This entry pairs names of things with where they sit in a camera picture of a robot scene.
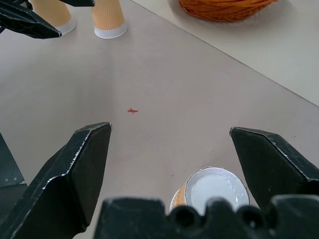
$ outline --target upside-down paper cup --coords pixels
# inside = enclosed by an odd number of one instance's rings
[[[91,11],[94,32],[98,37],[111,39],[126,32],[127,26],[119,0],[95,0]]]
[[[62,35],[75,28],[75,21],[66,7],[59,0],[31,0],[33,11],[54,26]]]
[[[206,202],[212,197],[226,199],[234,210],[250,204],[245,185],[234,173],[224,168],[207,167],[190,176],[175,193],[169,210],[188,205],[204,215]]]

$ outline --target gray floor surface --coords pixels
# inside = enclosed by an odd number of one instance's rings
[[[319,110],[280,85],[131,1],[129,30],[104,40],[90,10],[73,9],[77,28],[51,40],[0,35],[0,132],[26,181],[87,124],[113,132],[104,198],[162,198],[196,170],[224,167],[244,180],[232,126],[283,136],[319,166]],[[128,109],[139,112],[131,114]]]

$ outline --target wicker basket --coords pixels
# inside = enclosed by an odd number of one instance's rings
[[[276,0],[179,0],[191,16],[211,21],[243,20]]]

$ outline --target red mark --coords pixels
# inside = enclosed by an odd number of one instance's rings
[[[138,112],[138,111],[133,110],[132,108],[130,108],[130,109],[128,110],[128,112],[130,112],[130,113],[132,113],[132,114],[134,115],[134,113],[136,113],[136,112]]]

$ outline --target red cross mark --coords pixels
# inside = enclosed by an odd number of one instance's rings
[[[132,113],[132,114],[134,115],[134,113],[136,113],[136,112],[138,112],[138,111],[133,110],[132,108],[130,108],[130,109],[128,110],[128,112],[130,112],[130,113]]]

